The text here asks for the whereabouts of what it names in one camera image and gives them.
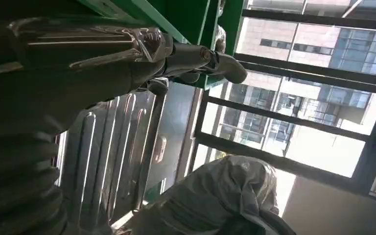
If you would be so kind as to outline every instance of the plastic bag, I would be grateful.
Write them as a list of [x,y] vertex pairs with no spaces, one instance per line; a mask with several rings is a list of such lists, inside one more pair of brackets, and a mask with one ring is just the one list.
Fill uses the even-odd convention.
[[220,5],[218,6],[218,17],[220,17],[223,14],[225,4],[226,0],[221,0]]
[[255,158],[232,155],[191,173],[115,235],[212,235],[237,215],[276,235],[259,210],[278,213],[274,168]]
[[219,25],[215,31],[215,51],[222,53],[226,51],[226,31]]

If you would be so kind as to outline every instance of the black window frame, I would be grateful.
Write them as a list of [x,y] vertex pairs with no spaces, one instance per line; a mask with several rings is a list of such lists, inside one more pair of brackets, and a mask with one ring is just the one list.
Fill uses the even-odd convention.
[[[319,24],[319,25],[335,25],[342,27],[353,27],[376,30],[376,21],[349,19],[349,18],[335,18],[326,16],[302,15],[284,12],[267,12],[261,10],[244,9],[242,15],[248,18],[293,22],[299,24]],[[282,60],[269,59],[259,56],[234,54],[235,58],[248,70],[264,72],[279,76],[287,76],[289,78],[298,77],[301,80],[309,82],[316,82],[321,84],[328,84],[349,88],[353,90],[376,93],[376,75],[365,74],[359,72],[345,71],[333,68],[324,68],[318,66],[310,66],[299,63],[287,62]],[[228,84],[223,85],[222,94],[227,91]],[[206,161],[209,160],[209,153],[211,149],[216,149],[221,152],[233,153],[239,155],[247,155],[262,159],[283,171],[292,174],[312,179],[324,184],[331,185],[336,188],[341,188],[352,193],[369,196],[376,179],[376,124],[373,127],[371,134],[363,135],[354,133],[344,129],[333,126],[328,126],[322,123],[316,123],[310,120],[303,120],[297,117],[289,117],[276,112],[263,110],[257,107],[252,107],[229,100],[224,97],[209,96],[210,91],[204,91],[200,107],[198,110],[197,122],[194,132],[195,142],[192,148],[191,159],[189,162],[188,173],[193,169],[195,162],[196,151],[198,145],[209,147]],[[311,167],[291,159],[282,158],[263,150],[254,149],[246,145],[226,140],[215,136],[215,133],[207,134],[201,131],[202,123],[205,117],[205,111],[208,103],[213,103],[221,107],[233,108],[249,113],[262,115],[268,118],[286,121],[292,124],[307,126],[329,133],[338,134],[341,136],[363,140],[365,141],[364,149],[358,160],[358,164],[351,178],[340,176],[325,170]]]

